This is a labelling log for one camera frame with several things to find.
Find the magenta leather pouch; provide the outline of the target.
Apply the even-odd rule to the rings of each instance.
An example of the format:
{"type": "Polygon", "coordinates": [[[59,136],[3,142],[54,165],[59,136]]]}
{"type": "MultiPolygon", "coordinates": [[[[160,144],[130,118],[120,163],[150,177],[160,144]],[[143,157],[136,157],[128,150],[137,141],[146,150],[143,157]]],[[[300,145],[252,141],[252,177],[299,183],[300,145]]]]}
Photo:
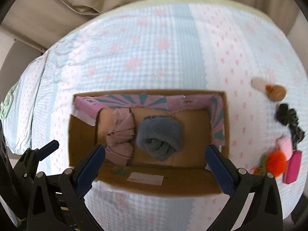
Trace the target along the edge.
{"type": "Polygon", "coordinates": [[[301,166],[302,152],[294,151],[292,157],[289,159],[287,169],[283,176],[284,184],[292,184],[298,178],[300,166],[301,166]]]}

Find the orange pompom with green strands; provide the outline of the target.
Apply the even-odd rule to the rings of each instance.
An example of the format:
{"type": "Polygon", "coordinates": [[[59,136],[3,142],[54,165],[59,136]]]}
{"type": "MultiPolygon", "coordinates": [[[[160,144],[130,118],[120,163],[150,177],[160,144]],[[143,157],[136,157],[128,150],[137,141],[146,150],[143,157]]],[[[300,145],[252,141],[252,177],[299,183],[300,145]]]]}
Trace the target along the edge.
{"type": "Polygon", "coordinates": [[[282,175],[287,169],[287,159],[284,153],[276,150],[270,154],[263,155],[258,167],[251,169],[252,174],[264,176],[272,173],[274,178],[282,175]]]}

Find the pink cloth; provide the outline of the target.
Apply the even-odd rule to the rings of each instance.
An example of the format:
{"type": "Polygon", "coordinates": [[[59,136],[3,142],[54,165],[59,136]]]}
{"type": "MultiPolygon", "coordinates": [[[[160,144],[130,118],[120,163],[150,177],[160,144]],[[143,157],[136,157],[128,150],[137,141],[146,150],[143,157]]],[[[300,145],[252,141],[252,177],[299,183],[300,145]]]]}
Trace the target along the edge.
{"type": "Polygon", "coordinates": [[[134,116],[129,108],[115,109],[113,125],[106,136],[105,158],[117,166],[126,166],[133,155],[130,143],[135,135],[134,116]]]}

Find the black scrunchie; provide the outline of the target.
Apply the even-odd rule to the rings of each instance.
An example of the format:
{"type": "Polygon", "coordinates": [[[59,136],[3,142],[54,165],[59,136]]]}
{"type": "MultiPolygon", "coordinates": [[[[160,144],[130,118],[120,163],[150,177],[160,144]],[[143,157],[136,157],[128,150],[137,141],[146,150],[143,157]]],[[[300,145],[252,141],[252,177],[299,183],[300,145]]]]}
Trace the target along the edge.
{"type": "Polygon", "coordinates": [[[288,104],[281,103],[276,109],[275,118],[282,125],[289,128],[293,150],[297,150],[298,144],[305,138],[305,131],[299,126],[296,110],[289,108],[288,104]]]}

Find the grey-blue fluffy cloth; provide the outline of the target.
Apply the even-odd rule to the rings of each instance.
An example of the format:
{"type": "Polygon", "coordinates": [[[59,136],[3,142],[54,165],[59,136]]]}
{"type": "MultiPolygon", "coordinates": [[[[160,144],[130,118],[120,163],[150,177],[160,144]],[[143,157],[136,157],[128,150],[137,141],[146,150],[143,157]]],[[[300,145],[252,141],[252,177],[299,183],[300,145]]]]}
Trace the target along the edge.
{"type": "Polygon", "coordinates": [[[136,145],[153,159],[165,161],[182,150],[182,139],[179,121],[169,116],[148,116],[139,125],[136,145]]]}

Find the brown knitted toy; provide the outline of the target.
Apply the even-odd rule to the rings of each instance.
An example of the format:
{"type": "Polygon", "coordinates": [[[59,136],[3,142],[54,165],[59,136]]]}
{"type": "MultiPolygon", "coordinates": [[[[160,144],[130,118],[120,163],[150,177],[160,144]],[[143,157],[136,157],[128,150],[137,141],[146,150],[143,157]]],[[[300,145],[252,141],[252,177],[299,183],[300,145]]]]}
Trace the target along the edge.
{"type": "Polygon", "coordinates": [[[264,93],[267,98],[273,102],[280,102],[287,95],[287,90],[284,86],[270,84],[267,80],[262,78],[253,78],[251,86],[255,90],[264,93]]]}

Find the light pink soft pouch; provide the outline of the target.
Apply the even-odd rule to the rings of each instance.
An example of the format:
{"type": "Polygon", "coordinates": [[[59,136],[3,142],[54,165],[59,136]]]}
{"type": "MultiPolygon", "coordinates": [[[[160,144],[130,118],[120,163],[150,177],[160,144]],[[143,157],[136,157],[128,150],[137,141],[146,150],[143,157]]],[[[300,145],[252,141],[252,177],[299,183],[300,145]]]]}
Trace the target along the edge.
{"type": "Polygon", "coordinates": [[[289,136],[283,135],[277,141],[277,148],[285,155],[286,160],[291,159],[293,154],[292,140],[289,136]]]}

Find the beige headboard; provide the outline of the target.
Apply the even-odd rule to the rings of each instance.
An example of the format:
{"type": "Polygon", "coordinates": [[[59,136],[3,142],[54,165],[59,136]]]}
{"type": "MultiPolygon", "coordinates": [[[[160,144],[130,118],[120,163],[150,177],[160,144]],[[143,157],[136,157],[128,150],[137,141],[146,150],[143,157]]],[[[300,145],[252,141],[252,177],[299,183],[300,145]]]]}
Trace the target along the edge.
{"type": "Polygon", "coordinates": [[[26,67],[42,53],[1,29],[1,101],[26,67]]]}

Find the cardboard box with pink lining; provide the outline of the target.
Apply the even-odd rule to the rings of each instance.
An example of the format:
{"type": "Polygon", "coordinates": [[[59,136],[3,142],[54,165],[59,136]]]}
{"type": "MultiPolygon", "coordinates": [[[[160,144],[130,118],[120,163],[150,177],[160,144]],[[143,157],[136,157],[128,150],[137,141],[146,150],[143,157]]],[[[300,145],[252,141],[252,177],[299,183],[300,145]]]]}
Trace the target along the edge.
{"type": "Polygon", "coordinates": [[[228,155],[229,120],[222,91],[133,90],[74,96],[69,163],[105,147],[98,179],[115,189],[166,197],[220,193],[210,171],[228,155]]]}

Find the floral light blue bed quilt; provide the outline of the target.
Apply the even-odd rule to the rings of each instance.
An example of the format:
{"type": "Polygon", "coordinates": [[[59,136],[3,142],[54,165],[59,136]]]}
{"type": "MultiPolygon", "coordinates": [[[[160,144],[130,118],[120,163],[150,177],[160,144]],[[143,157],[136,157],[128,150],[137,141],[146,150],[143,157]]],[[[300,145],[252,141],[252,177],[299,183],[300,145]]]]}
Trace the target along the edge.
{"type": "Polygon", "coordinates": [[[126,89],[221,90],[227,94],[232,162],[255,167],[289,129],[276,105],[251,87],[261,77],[286,87],[285,102],[307,130],[307,76],[285,34],[262,12],[234,2],[127,5],[75,29],[32,61],[1,99],[12,152],[59,149],[39,164],[68,167],[68,124],[77,93],[126,89]]]}

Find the pale green mattress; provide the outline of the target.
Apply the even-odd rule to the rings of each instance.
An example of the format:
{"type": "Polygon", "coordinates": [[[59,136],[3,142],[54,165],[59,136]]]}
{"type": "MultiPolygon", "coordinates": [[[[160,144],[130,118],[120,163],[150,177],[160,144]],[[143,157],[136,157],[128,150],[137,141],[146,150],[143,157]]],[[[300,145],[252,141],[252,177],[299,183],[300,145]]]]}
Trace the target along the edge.
{"type": "Polygon", "coordinates": [[[210,5],[222,5],[230,6],[241,11],[249,12],[253,15],[261,17],[269,22],[274,22],[267,14],[264,12],[251,7],[246,4],[234,0],[142,0],[143,3],[147,5],[160,5],[160,4],[179,4],[179,3],[198,3],[198,4],[210,4],[210,5]]]}

